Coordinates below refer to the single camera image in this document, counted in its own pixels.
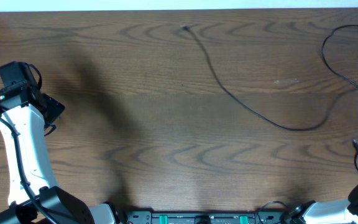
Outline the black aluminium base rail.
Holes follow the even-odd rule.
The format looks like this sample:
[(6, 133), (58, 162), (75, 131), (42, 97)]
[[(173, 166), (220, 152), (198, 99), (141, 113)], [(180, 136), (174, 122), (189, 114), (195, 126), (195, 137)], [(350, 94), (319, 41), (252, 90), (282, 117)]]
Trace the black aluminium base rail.
[(283, 223), (288, 206), (271, 201), (255, 211), (162, 212), (146, 209), (127, 210), (122, 224), (276, 224)]

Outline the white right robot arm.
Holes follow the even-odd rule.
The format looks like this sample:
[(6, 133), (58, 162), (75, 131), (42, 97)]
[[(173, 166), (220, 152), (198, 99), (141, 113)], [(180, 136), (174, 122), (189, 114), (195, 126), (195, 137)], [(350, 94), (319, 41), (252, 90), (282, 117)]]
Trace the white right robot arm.
[(334, 202), (315, 202), (314, 200), (297, 206), (282, 218), (284, 223), (295, 224), (358, 224), (358, 185), (347, 199)]

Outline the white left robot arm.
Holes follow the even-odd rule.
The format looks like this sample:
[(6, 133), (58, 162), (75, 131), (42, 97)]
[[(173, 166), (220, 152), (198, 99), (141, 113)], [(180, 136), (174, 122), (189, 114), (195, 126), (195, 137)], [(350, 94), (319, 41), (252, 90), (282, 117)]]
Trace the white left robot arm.
[(88, 207), (61, 189), (53, 174), (45, 137), (65, 107), (42, 93), (37, 68), (25, 62), (0, 67), (0, 132), (6, 147), (10, 187), (8, 209), (0, 223), (34, 223), (39, 214), (47, 223), (119, 223), (107, 202)]

